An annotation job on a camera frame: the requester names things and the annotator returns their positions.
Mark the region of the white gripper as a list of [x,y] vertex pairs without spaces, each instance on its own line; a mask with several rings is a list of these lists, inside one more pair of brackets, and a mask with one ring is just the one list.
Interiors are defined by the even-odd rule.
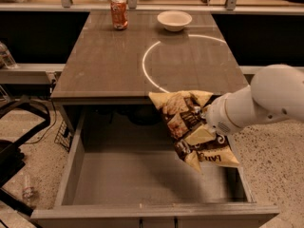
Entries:
[[229,94],[224,94],[206,106],[207,124],[199,126],[184,139],[188,144],[197,145],[210,142],[216,138],[216,132],[219,135],[227,136],[241,130],[241,127],[236,125],[228,115],[228,98]]

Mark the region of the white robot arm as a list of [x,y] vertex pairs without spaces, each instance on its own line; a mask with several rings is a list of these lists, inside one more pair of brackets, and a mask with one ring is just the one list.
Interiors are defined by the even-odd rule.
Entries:
[[241,90],[216,98],[204,110],[206,124],[184,140],[189,145],[213,140],[254,124],[271,124],[288,119],[304,121],[304,73],[287,65],[270,65],[259,70]]

